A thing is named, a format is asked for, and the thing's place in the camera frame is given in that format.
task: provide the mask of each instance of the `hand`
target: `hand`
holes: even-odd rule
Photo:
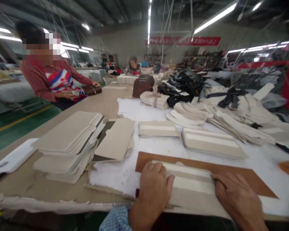
[[[224,209],[245,231],[268,230],[263,218],[261,200],[240,174],[212,174],[216,195]]]
[[[77,96],[73,95],[69,91],[63,91],[55,94],[56,98],[66,98],[66,99],[75,99]]]
[[[151,230],[169,202],[173,180],[173,175],[167,177],[162,163],[149,161],[145,165],[140,177],[139,197],[128,214],[132,230]]]
[[[95,86],[95,87],[100,87],[101,86],[98,82],[96,82],[94,80],[92,80],[92,85]]]

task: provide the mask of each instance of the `red striped shirt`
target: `red striped shirt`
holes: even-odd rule
[[[61,60],[61,65],[66,69],[70,75],[77,80],[78,82],[90,85],[92,83],[92,80],[83,76],[82,74],[78,73],[73,66],[69,64],[69,62],[65,59]],[[56,66],[41,66],[42,69],[46,73],[55,73],[57,71],[61,70],[60,65]],[[22,73],[31,85],[31,87],[34,90],[34,93],[43,99],[46,99],[48,101],[56,102],[57,99],[55,97],[55,93],[51,92],[50,83],[45,75],[44,72],[42,72],[37,66],[33,65],[25,65],[25,63],[22,63]]]

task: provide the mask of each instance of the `white plastic cutting board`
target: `white plastic cutting board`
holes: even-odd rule
[[[35,151],[32,144],[38,138],[28,139],[0,161],[0,173],[12,173],[17,170]]]

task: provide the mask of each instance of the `yellow floor line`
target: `yellow floor line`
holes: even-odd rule
[[[52,108],[52,107],[53,107],[53,105],[49,105],[49,106],[47,106],[47,107],[45,107],[45,108],[43,108],[43,109],[41,109],[41,110],[39,110],[39,111],[37,111],[37,112],[34,112],[34,113],[32,113],[32,114],[24,117],[24,118],[21,118],[21,119],[19,119],[19,120],[14,121],[13,123],[10,123],[10,124],[8,124],[8,125],[5,125],[4,127],[1,127],[1,128],[0,128],[0,132],[3,131],[3,130],[5,130],[5,129],[7,129],[7,128],[9,128],[9,127],[12,127],[13,125],[18,124],[18,123],[20,123],[20,122],[22,122],[22,121],[24,121],[24,120],[26,120],[26,119],[28,119],[28,118],[30,118],[30,117],[32,117],[32,116],[35,116],[35,115],[37,115],[37,114],[39,114],[39,113],[41,113],[41,112],[43,112],[43,111],[46,111],[47,109]]]

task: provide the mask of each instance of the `worker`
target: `worker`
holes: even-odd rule
[[[56,54],[59,50],[52,49],[54,43],[61,42],[59,33],[45,34],[42,29],[26,21],[17,23],[16,30],[26,52],[22,73],[38,97],[51,101],[64,111],[87,97],[82,88],[74,85],[73,79],[100,87],[98,82],[78,73],[66,59]]]
[[[243,176],[223,173],[211,177],[216,181],[216,195],[221,205],[243,231],[268,231],[261,201]],[[130,208],[113,208],[101,224],[100,231],[151,230],[169,202],[174,179],[173,175],[167,177],[162,163],[149,161],[141,173],[139,197],[135,203]]]
[[[141,66],[137,63],[137,57],[132,56],[129,59],[129,65],[125,68],[124,73],[126,75],[140,75],[141,74]]]

